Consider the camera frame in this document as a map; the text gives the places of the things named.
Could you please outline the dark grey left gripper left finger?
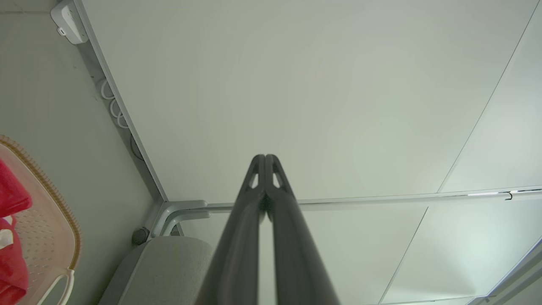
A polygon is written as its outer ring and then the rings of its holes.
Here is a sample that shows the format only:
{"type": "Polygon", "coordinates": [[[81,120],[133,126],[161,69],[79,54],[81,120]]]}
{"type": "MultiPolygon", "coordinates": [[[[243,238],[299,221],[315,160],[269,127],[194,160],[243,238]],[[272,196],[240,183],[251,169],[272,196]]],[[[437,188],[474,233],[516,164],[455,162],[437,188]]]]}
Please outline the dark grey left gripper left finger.
{"type": "Polygon", "coordinates": [[[196,303],[255,305],[258,301],[260,201],[265,155],[254,156],[215,250],[196,303]]]}

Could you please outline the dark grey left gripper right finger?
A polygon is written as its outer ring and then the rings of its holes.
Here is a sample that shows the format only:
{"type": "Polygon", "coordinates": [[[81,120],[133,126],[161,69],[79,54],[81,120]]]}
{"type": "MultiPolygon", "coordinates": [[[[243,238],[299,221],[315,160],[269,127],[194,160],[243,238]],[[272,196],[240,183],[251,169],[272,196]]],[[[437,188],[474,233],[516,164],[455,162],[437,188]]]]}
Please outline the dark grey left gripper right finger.
{"type": "Polygon", "coordinates": [[[286,173],[272,154],[265,157],[265,193],[273,225],[277,303],[338,305],[286,173]]]}

